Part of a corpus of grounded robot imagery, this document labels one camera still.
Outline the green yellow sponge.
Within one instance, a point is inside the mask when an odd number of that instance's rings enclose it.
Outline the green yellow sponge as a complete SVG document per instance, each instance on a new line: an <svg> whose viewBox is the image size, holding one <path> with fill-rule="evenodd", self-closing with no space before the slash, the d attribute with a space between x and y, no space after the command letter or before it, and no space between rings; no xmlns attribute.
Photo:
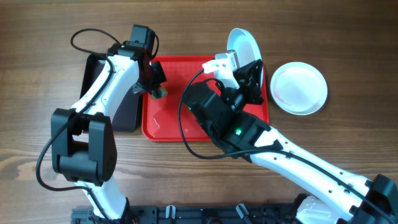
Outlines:
<svg viewBox="0 0 398 224"><path fill-rule="evenodd" d="M158 89L152 90L151 98L156 100L156 99L161 99L163 97L166 97L168 95L168 91L164 87L160 87Z"/></svg>

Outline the light blue plate top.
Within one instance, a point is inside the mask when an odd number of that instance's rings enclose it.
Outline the light blue plate top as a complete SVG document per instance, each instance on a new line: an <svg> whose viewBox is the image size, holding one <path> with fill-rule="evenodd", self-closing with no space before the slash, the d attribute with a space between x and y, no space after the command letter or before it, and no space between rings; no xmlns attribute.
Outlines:
<svg viewBox="0 0 398 224"><path fill-rule="evenodd" d="M233 72L245 65L262 60L259 46L253 35L241 28L234 28L228 37L227 50L234 53L228 54L227 67L229 68L228 78L223 83L227 88L238 89L239 85Z"/></svg>

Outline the white plate with stain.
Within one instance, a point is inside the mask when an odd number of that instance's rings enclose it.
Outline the white plate with stain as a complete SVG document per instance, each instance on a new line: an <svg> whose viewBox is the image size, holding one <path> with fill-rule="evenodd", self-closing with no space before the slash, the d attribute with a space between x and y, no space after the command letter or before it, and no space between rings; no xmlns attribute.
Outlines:
<svg viewBox="0 0 398 224"><path fill-rule="evenodd" d="M317 112L328 97L325 77L314 66L304 62L289 62L279 67L269 88L279 108L299 116Z"/></svg>

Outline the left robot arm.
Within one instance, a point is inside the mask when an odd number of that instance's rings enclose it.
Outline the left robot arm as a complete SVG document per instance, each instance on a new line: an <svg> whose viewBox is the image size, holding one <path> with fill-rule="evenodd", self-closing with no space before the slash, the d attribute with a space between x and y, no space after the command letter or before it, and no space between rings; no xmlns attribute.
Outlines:
<svg viewBox="0 0 398 224"><path fill-rule="evenodd" d="M98 55L101 72L84 95L68 110L51 117L52 166L86 193L94 222L134 223L129 201L113 176L117 149L112 122L124 97L152 93L166 81L159 62L152 63L157 47L125 42Z"/></svg>

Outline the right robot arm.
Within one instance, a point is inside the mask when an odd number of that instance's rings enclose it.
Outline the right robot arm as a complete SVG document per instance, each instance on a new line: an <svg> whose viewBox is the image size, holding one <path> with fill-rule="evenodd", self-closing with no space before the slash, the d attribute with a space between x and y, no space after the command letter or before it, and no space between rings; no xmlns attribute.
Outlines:
<svg viewBox="0 0 398 224"><path fill-rule="evenodd" d="M263 63L236 66L210 60L202 72L216 83L192 78L180 104L194 115L222 157L242 157L301 186L306 194L291 219L299 223L396 223L397 186L384 175L369 180L340 169L302 149L276 128L244 111L260 105Z"/></svg>

